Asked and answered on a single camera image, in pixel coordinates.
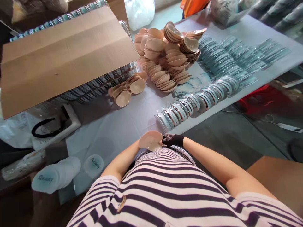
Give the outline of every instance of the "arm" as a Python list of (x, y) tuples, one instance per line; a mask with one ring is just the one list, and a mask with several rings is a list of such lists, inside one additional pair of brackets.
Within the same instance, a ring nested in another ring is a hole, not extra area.
[(183, 147), (236, 197), (241, 192), (257, 192), (277, 199), (252, 175), (223, 155), (184, 137)]
[(122, 177), (140, 150), (138, 143), (139, 140), (134, 142), (132, 145), (122, 151), (117, 157), (115, 157), (114, 160), (112, 160), (103, 171), (101, 176), (115, 176), (121, 182)]

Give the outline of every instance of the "clear plastic lid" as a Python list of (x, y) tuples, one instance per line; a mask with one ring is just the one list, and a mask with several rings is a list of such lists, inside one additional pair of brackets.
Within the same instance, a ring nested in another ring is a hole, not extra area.
[(38, 192), (52, 194), (58, 189), (60, 174), (56, 164), (44, 167), (40, 170), (32, 181), (32, 189)]
[(104, 163), (101, 156), (93, 154), (85, 161), (83, 168), (92, 179), (95, 179), (101, 174), (103, 166)]

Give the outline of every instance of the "person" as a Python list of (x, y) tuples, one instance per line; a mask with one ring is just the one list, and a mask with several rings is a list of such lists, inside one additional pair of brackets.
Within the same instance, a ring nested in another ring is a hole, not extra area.
[[(165, 134), (139, 154), (136, 141), (87, 192), (74, 226), (303, 226), (303, 220), (238, 165), (189, 138)], [(189, 152), (226, 186), (199, 169)]]

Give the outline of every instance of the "plastic container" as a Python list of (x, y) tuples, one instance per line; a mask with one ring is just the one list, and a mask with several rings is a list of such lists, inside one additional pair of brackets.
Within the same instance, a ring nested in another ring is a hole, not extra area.
[(32, 181), (32, 189), (52, 194), (68, 186), (80, 168), (81, 162), (77, 157), (68, 157), (57, 164), (48, 165), (36, 174)]
[(90, 178), (95, 179), (100, 176), (104, 167), (103, 159), (100, 155), (93, 154), (88, 157), (84, 163), (84, 170), (90, 176)]
[(34, 191), (54, 193), (60, 184), (60, 174), (56, 167), (57, 164), (46, 166), (40, 170), (32, 181)]

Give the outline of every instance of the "cardboard box flap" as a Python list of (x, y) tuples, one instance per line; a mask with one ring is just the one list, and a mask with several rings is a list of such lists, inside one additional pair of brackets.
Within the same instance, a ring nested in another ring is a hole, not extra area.
[(6, 119), (140, 58), (108, 6), (3, 47)]

